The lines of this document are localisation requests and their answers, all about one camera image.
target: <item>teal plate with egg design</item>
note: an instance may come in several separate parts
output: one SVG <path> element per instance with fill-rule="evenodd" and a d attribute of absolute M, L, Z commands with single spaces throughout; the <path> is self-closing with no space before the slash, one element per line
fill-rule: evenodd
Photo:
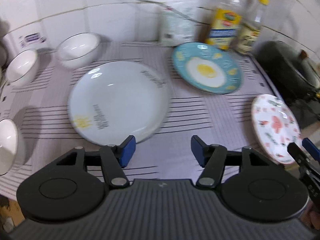
<path fill-rule="evenodd" d="M 173 65 L 180 76 L 201 90 L 227 94 L 241 85 L 241 70 L 230 55 L 205 43 L 188 42 L 173 51 Z"/>

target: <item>oval plate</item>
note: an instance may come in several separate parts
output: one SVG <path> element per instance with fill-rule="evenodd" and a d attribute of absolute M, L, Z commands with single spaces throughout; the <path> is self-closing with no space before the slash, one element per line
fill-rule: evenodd
<path fill-rule="evenodd" d="M 174 49 L 172 59 L 182 78 L 201 90 L 227 94 L 241 85 L 241 70 L 236 62 L 214 46 L 184 43 Z"/>
<path fill-rule="evenodd" d="M 301 147 L 300 129 L 286 104 L 275 96 L 259 95 L 252 103 L 251 115 L 258 140 L 267 154 L 279 163 L 294 163 L 287 147 L 291 142 Z"/>
<path fill-rule="evenodd" d="M 99 145 L 137 142 L 159 128 L 169 107 L 166 81 L 136 62 L 113 61 L 86 73 L 72 90 L 69 119 L 85 139 Z"/>

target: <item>hand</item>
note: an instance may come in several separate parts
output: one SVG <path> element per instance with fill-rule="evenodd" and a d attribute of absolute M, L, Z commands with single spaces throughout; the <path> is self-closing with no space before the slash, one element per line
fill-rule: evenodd
<path fill-rule="evenodd" d="M 301 222 L 305 225 L 320 230 L 320 211 L 316 208 L 312 201 L 307 205 L 306 210 L 300 217 Z"/>

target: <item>white plastic bag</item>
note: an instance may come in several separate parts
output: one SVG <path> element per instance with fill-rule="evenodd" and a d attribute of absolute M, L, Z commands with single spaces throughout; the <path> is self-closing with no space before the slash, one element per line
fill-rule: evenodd
<path fill-rule="evenodd" d="M 172 8 L 194 19 L 198 1 L 169 3 L 161 9 L 160 42 L 162 46 L 173 47 L 194 41 L 195 22 L 172 11 Z"/>

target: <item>wall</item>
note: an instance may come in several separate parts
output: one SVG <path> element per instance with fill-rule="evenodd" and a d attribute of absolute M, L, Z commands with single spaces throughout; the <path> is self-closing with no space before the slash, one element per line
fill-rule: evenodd
<path fill-rule="evenodd" d="M 196 19 L 208 23 L 209 9 L 218 0 L 199 1 Z M 256 46 L 278 39 L 320 61 L 320 0 L 270 0 L 265 26 Z M 196 36 L 205 29 L 206 25 L 197 25 Z M 21 43 L 26 35 L 40 33 L 43 42 L 27 47 L 40 49 L 56 48 L 81 32 L 100 33 L 115 41 L 155 41 L 158 8 L 134 0 L 0 0 L 0 36 L 11 59 L 26 49 Z"/>

